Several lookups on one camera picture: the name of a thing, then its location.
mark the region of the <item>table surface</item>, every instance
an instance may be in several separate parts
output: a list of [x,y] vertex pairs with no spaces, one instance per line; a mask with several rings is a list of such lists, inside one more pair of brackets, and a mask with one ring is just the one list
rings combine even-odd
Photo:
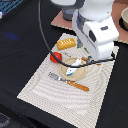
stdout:
[[[62,33],[73,31],[51,26],[60,9],[42,0],[41,19],[50,48]],[[128,127],[128,45],[115,42],[119,52],[99,114],[96,128]],[[0,20],[0,104],[50,128],[73,125],[17,99],[48,54],[38,25],[38,0],[24,0]]]

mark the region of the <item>knife handle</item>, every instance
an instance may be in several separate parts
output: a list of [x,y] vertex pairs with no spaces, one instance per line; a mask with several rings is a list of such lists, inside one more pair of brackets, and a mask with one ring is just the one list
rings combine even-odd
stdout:
[[81,84],[77,84],[77,83],[75,83],[73,81],[70,81],[70,80],[67,81],[67,84],[72,85],[72,86],[74,86],[76,88],[79,88],[79,89],[81,89],[83,91],[89,91],[89,88],[88,87],[85,87],[85,86],[83,86]]

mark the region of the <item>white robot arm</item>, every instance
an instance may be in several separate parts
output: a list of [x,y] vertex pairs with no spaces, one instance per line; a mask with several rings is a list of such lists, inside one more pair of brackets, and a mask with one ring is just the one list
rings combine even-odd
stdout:
[[51,0],[60,8],[76,9],[72,28],[92,58],[109,59],[119,33],[111,12],[114,0]]

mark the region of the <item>butter knife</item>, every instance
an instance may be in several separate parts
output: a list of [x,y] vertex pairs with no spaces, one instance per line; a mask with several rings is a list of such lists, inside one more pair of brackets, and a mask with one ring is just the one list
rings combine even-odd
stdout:
[[65,83],[67,83],[67,84],[69,84],[71,86],[74,86],[76,88],[79,88],[79,89],[81,89],[83,91],[89,91],[89,88],[88,87],[83,86],[81,84],[77,84],[77,83],[75,83],[73,81],[70,81],[70,80],[65,80],[65,79],[61,78],[60,76],[58,76],[58,75],[56,75],[56,74],[54,74],[52,72],[50,72],[48,74],[48,76],[51,77],[51,78],[53,78],[54,80],[65,82]]

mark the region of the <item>white placemat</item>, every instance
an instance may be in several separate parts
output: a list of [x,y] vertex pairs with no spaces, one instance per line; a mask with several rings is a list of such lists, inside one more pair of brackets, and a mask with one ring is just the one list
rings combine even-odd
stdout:
[[[77,41],[77,37],[65,33],[59,40],[68,38],[74,38]],[[59,51],[56,45],[52,51]],[[117,54],[117,52],[118,47],[114,47],[114,53]],[[69,53],[73,57],[88,56],[83,48],[76,47],[64,49],[61,53],[63,59],[67,57],[64,53]],[[114,61],[87,67],[85,78],[76,81],[89,87],[90,91],[85,92],[48,77],[49,72],[60,76],[59,64],[52,63],[49,58],[50,54],[28,81],[18,98],[78,128],[95,128]]]

